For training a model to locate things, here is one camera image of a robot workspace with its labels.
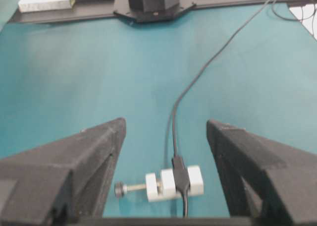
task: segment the black mount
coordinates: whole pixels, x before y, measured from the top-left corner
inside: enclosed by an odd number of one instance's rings
[[[317,224],[317,156],[211,120],[207,124],[232,216]]]
[[[173,20],[190,11],[195,0],[114,0],[114,13],[136,22]]]
[[[101,217],[125,133],[120,118],[2,159],[0,225]]]

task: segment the black cable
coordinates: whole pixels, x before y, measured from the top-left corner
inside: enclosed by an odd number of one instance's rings
[[[188,217],[188,195],[182,194],[182,198],[183,198],[183,217],[187,218]]]
[[[172,135],[173,135],[173,146],[174,146],[174,156],[177,156],[177,142],[176,142],[176,113],[177,113],[177,108],[179,106],[179,103],[183,99],[183,97],[187,94],[187,92],[192,88],[192,86],[198,81],[198,79],[201,77],[205,69],[210,65],[210,63],[217,57],[219,54],[222,53],[222,51],[228,46],[228,44],[232,41],[232,39],[254,18],[256,17],[266,6],[269,2],[272,0],[267,0],[264,5],[254,14],[249,18],[239,29],[237,29],[236,32],[229,38],[229,40],[220,48],[220,50],[210,58],[206,64],[200,69],[198,74],[195,76],[195,78],[192,80],[192,82],[185,88],[185,90],[181,93],[181,95],[177,98],[173,111],[172,111]]]
[[[178,161],[178,159],[181,159],[181,164],[182,166],[183,165],[183,162],[182,162],[182,158],[180,156],[178,156],[178,153],[177,153],[177,142],[176,142],[176,114],[177,114],[177,108],[179,106],[179,103],[182,101],[182,99],[184,98],[184,96],[188,93],[188,91],[193,87],[193,85],[198,81],[198,79],[201,77],[201,75],[204,73],[204,71],[206,70],[206,68],[211,64],[211,62],[216,59],[216,57],[218,57],[222,51],[230,44],[230,42],[233,40],[233,38],[245,27],[247,26],[251,20],[253,20],[266,6],[267,4],[269,4],[271,1],[273,1],[273,4],[272,4],[272,11],[275,15],[277,15],[278,17],[284,19],[284,20],[296,20],[298,21],[298,19],[290,19],[290,18],[286,18],[286,17],[283,17],[279,14],[277,14],[277,12],[275,11],[274,9],[274,5],[275,3],[278,1],[278,0],[267,0],[263,5],[262,7],[257,11],[255,12],[246,22],[244,22],[240,28],[238,28],[234,33],[233,35],[229,38],[229,40],[220,48],[220,50],[215,54],[213,55],[207,62],[206,64],[200,69],[200,71],[198,72],[198,74],[195,76],[195,78],[192,80],[192,82],[185,88],[185,90],[180,94],[180,96],[177,98],[175,104],[174,104],[174,107],[173,107],[173,111],[172,111],[172,135],[173,135],[173,146],[174,146],[174,158],[173,158],[173,162],[174,161]],[[308,18],[311,18],[311,17],[314,17],[315,16],[315,13],[316,13],[316,9],[314,9],[314,12],[313,14],[308,17]],[[187,191],[188,189],[186,187],[184,187],[184,189],[180,190],[180,193],[182,195],[182,198],[183,198],[183,217],[187,217],[188,216],[188,195],[187,195]]]
[[[177,98],[174,107],[173,107],[173,111],[172,111],[172,135],[173,135],[173,146],[174,146],[174,156],[177,156],[177,142],[176,142],[176,113],[177,113],[177,108],[179,106],[179,103],[181,102],[181,100],[184,98],[184,96],[187,94],[187,92],[192,88],[192,86],[198,81],[198,79],[201,77],[201,75],[203,74],[203,72],[205,71],[205,69],[210,65],[210,63],[217,57],[219,56],[219,54],[222,53],[222,51],[228,46],[228,44],[232,41],[232,39],[247,25],[250,23],[251,20],[253,20],[266,6],[268,3],[270,3],[271,1],[273,1],[272,3],[272,11],[273,13],[280,17],[281,19],[284,20],[290,20],[290,21],[298,21],[299,19],[294,19],[294,18],[287,18],[284,16],[279,15],[276,10],[275,10],[275,4],[278,0],[267,0],[263,6],[255,13],[251,16],[251,18],[249,18],[240,28],[237,29],[236,32],[233,33],[233,35],[229,38],[229,40],[220,48],[220,50],[214,55],[212,56],[212,58],[210,58],[206,64],[200,69],[200,71],[198,72],[198,74],[195,76],[195,78],[193,79],[193,81],[185,88],[185,90],[181,93],[181,95]],[[312,15],[307,17],[307,18],[303,18],[302,20],[306,20],[306,19],[310,19],[311,17],[314,17],[316,14],[317,9],[315,8]]]
[[[278,2],[278,1],[279,1],[279,0],[274,0],[274,1],[272,2],[272,11],[273,11],[273,13],[274,13],[277,17],[279,17],[279,18],[281,18],[281,19],[284,19],[284,20],[288,20],[288,21],[298,21],[298,20],[299,20],[298,18],[288,18],[288,17],[284,17],[284,16],[278,14],[278,13],[276,12],[276,10],[275,10],[275,4],[276,4],[276,2]],[[311,14],[311,16],[309,16],[309,17],[307,17],[307,18],[303,18],[302,21],[314,17],[315,13],[316,13],[316,7],[315,7],[315,5],[314,5],[314,11],[313,11],[313,13]]]

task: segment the black knob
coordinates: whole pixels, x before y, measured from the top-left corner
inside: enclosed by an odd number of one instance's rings
[[[114,194],[118,199],[124,196],[123,182],[118,182],[114,185]]]

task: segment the cable connector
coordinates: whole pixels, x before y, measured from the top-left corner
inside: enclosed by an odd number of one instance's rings
[[[183,216],[186,218],[188,215],[188,191],[190,188],[190,180],[188,171],[185,168],[183,158],[179,155],[174,156],[172,159],[173,164],[173,174],[175,187],[178,192],[181,193],[183,198],[184,210]]]

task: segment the teal work surface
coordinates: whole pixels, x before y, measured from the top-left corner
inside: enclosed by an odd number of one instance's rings
[[[0,35],[0,157],[124,117],[127,136],[113,182],[142,183],[146,173],[170,168],[172,143],[170,136],[165,143],[165,133],[175,99],[257,9],[192,11],[147,25],[120,19],[6,25]],[[289,13],[285,5],[278,11]],[[200,165],[205,182],[205,194],[189,199],[190,217],[228,216],[207,120],[317,152],[316,53],[299,22],[278,19],[267,8],[188,93],[177,116],[179,152],[188,166]],[[181,200],[148,203],[145,192],[117,200],[112,189],[104,212],[181,214]]]

